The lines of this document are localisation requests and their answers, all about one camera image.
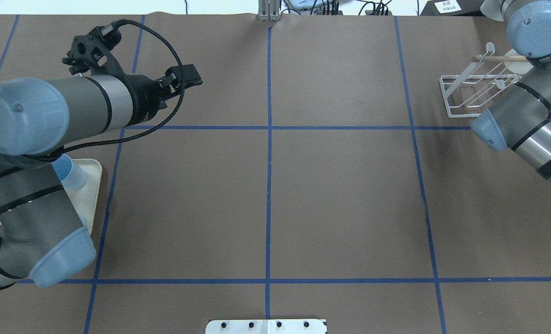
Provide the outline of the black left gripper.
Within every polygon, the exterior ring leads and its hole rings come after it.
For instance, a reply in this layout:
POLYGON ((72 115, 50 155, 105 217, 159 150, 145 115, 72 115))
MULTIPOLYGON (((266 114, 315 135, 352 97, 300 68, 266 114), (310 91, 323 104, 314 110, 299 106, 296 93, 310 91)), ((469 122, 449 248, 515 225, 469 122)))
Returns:
POLYGON ((202 85, 203 79, 193 64, 185 64, 169 67, 164 76, 157 81, 140 74, 128 74, 127 83, 132 88, 130 93, 133 100, 133 115, 130 121, 147 122, 152 120, 160 109, 166 107, 163 99, 169 95, 169 87, 174 91, 182 91, 202 85))

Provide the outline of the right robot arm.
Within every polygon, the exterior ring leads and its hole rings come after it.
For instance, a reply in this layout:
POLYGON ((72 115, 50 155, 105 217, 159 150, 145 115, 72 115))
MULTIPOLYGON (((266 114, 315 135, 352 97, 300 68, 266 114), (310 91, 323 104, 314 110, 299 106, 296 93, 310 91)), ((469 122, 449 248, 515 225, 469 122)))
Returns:
POLYGON ((471 129, 493 150, 512 150, 551 182, 551 0, 486 0, 481 12, 505 23, 509 44, 532 69, 471 129))

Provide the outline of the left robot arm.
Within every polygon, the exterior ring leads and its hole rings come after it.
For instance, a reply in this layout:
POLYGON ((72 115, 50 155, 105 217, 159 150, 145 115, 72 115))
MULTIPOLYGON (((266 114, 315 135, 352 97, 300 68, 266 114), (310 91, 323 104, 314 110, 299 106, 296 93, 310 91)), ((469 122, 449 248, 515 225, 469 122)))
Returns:
POLYGON ((68 144, 151 120, 201 85, 192 64, 164 76, 91 74, 0 82, 0 291, 30 278, 50 287, 96 259, 53 163, 68 144))

